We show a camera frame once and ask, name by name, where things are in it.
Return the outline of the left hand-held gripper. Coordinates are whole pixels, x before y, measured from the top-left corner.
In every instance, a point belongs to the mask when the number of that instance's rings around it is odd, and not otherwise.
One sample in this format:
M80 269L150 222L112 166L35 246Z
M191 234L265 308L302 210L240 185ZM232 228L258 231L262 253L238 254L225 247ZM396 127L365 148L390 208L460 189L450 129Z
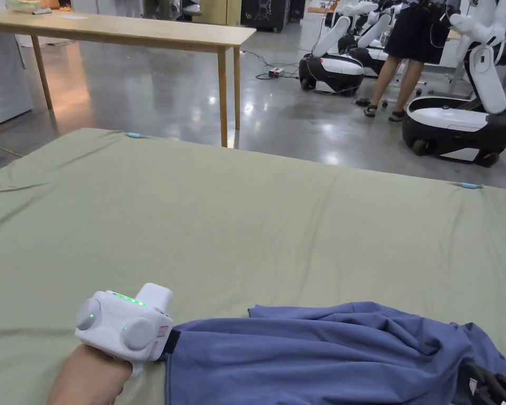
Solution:
M172 290L146 283L136 297L97 291L81 305L75 336L84 344L131 363L132 377L148 362L172 354L180 339L166 308Z

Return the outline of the person's left hand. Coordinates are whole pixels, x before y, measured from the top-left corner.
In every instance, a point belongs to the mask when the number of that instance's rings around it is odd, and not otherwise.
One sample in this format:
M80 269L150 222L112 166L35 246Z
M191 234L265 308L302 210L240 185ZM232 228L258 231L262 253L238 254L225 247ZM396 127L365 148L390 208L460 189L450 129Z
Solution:
M80 344L60 367L46 404L114 404L132 372L130 362Z

